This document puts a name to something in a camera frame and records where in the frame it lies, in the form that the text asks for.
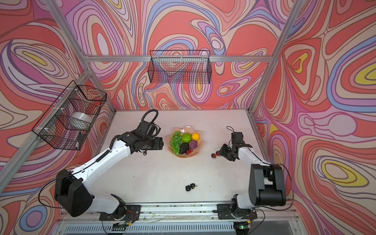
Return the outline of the red cherry pair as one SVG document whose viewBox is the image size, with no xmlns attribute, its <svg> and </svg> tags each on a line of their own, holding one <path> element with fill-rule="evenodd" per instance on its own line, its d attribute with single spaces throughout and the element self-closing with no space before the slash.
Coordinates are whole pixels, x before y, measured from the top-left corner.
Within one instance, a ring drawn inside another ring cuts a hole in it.
<svg viewBox="0 0 376 235">
<path fill-rule="evenodd" d="M 214 158 L 214 159 L 217 158 L 217 157 L 219 157 L 219 156 L 220 156 L 219 151 L 211 154 L 211 157 Z"/>
<path fill-rule="evenodd" d="M 190 155 L 191 153 L 193 153 L 193 149 L 192 149 L 192 148 L 188 148 L 188 149 L 186 150 L 186 154 L 187 154 L 187 155 Z"/>
</svg>

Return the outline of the green grape bunch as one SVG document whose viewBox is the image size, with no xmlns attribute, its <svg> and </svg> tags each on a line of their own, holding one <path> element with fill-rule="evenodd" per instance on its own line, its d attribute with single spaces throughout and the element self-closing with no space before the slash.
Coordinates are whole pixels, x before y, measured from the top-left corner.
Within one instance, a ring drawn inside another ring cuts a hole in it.
<svg viewBox="0 0 376 235">
<path fill-rule="evenodd" d="M 180 155 L 181 143 L 182 143 L 182 133 L 180 131 L 174 132 L 170 141 L 170 147 L 174 155 Z"/>
</svg>

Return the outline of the yellow pear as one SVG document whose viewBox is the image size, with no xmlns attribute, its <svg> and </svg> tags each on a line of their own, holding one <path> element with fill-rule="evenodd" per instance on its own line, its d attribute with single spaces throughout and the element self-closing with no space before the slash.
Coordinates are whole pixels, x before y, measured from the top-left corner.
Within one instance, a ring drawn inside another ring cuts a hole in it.
<svg viewBox="0 0 376 235">
<path fill-rule="evenodd" d="M 200 140 L 200 134 L 195 132 L 192 134 L 192 140 L 199 141 Z"/>
</svg>

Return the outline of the purple round fruit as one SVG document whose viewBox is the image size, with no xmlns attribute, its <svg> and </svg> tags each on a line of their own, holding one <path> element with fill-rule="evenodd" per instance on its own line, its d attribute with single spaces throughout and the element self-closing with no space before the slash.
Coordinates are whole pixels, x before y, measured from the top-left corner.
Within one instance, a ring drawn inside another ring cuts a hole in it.
<svg viewBox="0 0 376 235">
<path fill-rule="evenodd" d="M 192 149 L 192 150 L 198 148 L 198 142 L 195 141 L 195 140 L 190 141 L 189 142 L 189 148 Z"/>
</svg>

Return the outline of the dark avocado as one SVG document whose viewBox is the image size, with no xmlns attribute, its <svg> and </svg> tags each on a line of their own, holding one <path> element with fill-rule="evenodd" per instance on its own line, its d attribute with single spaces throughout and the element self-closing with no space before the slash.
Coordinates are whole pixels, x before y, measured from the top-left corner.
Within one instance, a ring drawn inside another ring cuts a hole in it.
<svg viewBox="0 0 376 235">
<path fill-rule="evenodd" d="M 189 148 L 189 144 L 188 143 L 182 143 L 180 145 L 180 154 L 185 154 L 186 153 L 186 150 Z"/>
</svg>

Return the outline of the green bumpy fruit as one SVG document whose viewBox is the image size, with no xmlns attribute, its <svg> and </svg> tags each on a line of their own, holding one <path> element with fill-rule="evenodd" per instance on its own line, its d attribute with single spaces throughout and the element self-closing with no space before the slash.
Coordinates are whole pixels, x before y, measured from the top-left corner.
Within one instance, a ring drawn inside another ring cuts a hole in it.
<svg viewBox="0 0 376 235">
<path fill-rule="evenodd" d="M 189 143 L 189 142 L 191 142 L 192 141 L 192 135 L 190 133 L 183 134 L 182 137 L 181 137 L 181 141 L 183 143 Z"/>
</svg>

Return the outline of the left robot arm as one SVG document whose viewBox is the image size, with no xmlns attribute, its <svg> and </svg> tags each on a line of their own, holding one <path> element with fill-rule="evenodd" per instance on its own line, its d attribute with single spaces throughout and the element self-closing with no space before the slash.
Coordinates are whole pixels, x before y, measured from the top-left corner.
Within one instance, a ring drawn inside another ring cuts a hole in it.
<svg viewBox="0 0 376 235">
<path fill-rule="evenodd" d="M 72 217 L 99 212 L 113 220 L 122 220 L 127 212 L 126 203 L 113 193 L 96 196 L 90 188 L 100 176 L 131 154 L 162 150 L 164 143 L 159 133 L 158 125 L 142 120 L 135 130 L 114 136 L 109 147 L 99 155 L 73 170 L 64 169 L 57 174 L 55 200 Z"/>
</svg>

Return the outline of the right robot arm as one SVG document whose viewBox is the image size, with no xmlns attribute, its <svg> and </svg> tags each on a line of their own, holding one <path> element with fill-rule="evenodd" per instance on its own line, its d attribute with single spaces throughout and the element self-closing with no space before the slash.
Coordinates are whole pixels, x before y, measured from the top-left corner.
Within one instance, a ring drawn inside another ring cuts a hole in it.
<svg viewBox="0 0 376 235">
<path fill-rule="evenodd" d="M 228 161 L 241 160 L 250 168 L 248 189 L 234 195 L 236 210 L 256 207 L 281 207 L 287 202 L 284 171 L 279 164 L 262 159 L 250 144 L 243 140 L 241 132 L 231 133 L 231 140 L 223 144 L 220 156 Z"/>
</svg>

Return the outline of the pink wavy fruit bowl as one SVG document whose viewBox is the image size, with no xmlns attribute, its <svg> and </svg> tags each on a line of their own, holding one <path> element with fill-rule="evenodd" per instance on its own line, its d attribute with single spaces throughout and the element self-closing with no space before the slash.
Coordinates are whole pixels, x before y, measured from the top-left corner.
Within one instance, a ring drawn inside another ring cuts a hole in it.
<svg viewBox="0 0 376 235">
<path fill-rule="evenodd" d="M 189 158 L 197 155 L 203 147 L 203 135 L 190 126 L 175 128 L 167 136 L 167 149 L 174 156 Z"/>
</svg>

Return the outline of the black cherry pair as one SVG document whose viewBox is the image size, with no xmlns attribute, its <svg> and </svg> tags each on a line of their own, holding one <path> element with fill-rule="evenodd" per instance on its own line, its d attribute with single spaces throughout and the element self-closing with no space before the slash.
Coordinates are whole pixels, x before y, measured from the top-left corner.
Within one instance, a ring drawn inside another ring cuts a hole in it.
<svg viewBox="0 0 376 235">
<path fill-rule="evenodd" d="M 189 192 L 196 187 L 197 187 L 197 185 L 195 183 L 191 183 L 191 184 L 185 186 L 185 190 L 186 190 L 186 192 Z"/>
</svg>

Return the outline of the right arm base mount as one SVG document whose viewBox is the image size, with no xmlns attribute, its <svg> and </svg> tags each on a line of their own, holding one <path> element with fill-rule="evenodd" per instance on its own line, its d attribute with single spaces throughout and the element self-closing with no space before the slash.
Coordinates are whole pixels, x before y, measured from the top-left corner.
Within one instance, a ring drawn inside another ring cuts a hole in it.
<svg viewBox="0 0 376 235">
<path fill-rule="evenodd" d="M 220 220 L 230 220 L 230 219 L 247 219 L 255 220 L 258 218 L 256 210 L 251 209 L 239 209 L 232 204 L 217 204 L 217 208 L 213 210 Z"/>
</svg>

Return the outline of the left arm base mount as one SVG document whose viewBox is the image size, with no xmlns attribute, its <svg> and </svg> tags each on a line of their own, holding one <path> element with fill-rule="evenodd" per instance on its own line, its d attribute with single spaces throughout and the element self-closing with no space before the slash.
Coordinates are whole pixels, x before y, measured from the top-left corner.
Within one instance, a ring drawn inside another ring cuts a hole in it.
<svg viewBox="0 0 376 235">
<path fill-rule="evenodd" d="M 99 220 L 135 222 L 139 220 L 141 208 L 141 205 L 119 205 L 119 207 L 111 214 L 102 212 Z"/>
</svg>

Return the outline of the aluminium front rail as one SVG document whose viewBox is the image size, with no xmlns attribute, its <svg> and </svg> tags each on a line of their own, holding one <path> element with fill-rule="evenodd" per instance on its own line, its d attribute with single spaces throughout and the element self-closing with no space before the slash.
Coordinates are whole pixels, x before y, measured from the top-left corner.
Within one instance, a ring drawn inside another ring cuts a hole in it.
<svg viewBox="0 0 376 235">
<path fill-rule="evenodd" d="M 127 204 L 125 221 L 137 223 L 156 222 L 241 222 L 256 221 L 297 221 L 298 213 L 293 209 L 275 211 L 267 208 L 251 210 L 250 215 L 235 217 L 230 209 L 217 209 L 218 204 L 228 201 L 183 202 L 183 203 L 131 203 Z"/>
</svg>

